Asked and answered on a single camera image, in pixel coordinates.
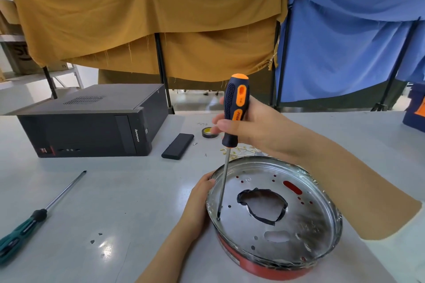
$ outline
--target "screwdriver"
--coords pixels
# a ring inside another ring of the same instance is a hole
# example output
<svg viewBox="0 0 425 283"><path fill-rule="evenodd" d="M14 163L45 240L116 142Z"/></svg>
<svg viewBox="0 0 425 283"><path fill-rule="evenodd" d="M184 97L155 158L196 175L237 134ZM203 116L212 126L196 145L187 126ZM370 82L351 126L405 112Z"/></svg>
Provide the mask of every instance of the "screwdriver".
<svg viewBox="0 0 425 283"><path fill-rule="evenodd" d="M65 188L59 196L57 196L46 208L35 210L31 217L16 227L9 235L0 240L0 264L5 263L12 257L28 240L31 233L38 224L42 223L47 218L47 210L61 198L87 171L83 171L80 175Z"/></svg>
<svg viewBox="0 0 425 283"><path fill-rule="evenodd" d="M243 119L249 106L249 79L244 74L233 74L224 94L224 118L233 121ZM229 166L230 152L238 145L238 136L224 134L221 142L226 149L223 177L221 180L220 200L218 202L217 220L220 220L221 204L223 203L224 187L226 186L227 168Z"/></svg>

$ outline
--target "sleeve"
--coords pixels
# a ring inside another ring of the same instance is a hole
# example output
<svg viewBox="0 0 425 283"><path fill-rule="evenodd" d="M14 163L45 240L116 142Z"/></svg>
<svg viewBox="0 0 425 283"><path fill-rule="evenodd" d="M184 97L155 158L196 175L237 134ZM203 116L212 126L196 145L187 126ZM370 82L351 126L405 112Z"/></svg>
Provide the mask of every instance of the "sleeve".
<svg viewBox="0 0 425 283"><path fill-rule="evenodd" d="M425 283L425 208L398 232L367 247L397 283Z"/></svg>

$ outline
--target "hand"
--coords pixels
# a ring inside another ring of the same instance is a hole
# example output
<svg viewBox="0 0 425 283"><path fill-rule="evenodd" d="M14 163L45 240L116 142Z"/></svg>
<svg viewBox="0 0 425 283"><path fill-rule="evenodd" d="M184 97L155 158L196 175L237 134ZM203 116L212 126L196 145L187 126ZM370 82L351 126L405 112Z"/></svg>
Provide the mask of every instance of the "hand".
<svg viewBox="0 0 425 283"><path fill-rule="evenodd" d="M252 145L272 157L298 165L303 165L312 154L314 140L319 136L253 97L249 98L244 121L226 120L224 113L220 113L212 122L216 126L211 129L211 133L237 135L240 143Z"/></svg>
<svg viewBox="0 0 425 283"><path fill-rule="evenodd" d="M205 202L207 201L208 192L215 184L215 179L210 179L213 173L214 171L203 175L193 187L183 215L178 222L178 226L188 233L193 241L198 238L204 226L207 213Z"/></svg>

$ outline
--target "computer case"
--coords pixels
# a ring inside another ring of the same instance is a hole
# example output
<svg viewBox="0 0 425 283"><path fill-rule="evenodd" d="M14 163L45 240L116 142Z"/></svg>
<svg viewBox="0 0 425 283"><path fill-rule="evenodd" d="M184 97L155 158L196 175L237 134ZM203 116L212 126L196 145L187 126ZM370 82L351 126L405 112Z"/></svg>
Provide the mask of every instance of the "computer case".
<svg viewBox="0 0 425 283"><path fill-rule="evenodd" d="M40 158L147 156L167 115L163 84L93 85L17 112Z"/></svg>

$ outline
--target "metal lid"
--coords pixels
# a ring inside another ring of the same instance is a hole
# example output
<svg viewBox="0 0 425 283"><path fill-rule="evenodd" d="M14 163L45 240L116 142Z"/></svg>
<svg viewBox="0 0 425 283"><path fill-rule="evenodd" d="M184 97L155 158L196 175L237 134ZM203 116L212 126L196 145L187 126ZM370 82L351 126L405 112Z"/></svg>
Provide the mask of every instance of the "metal lid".
<svg viewBox="0 0 425 283"><path fill-rule="evenodd" d="M267 267L297 269L314 265L336 246L343 228L336 206L304 169L270 157L229 163L217 221L223 167L212 175L207 210L239 254Z"/></svg>

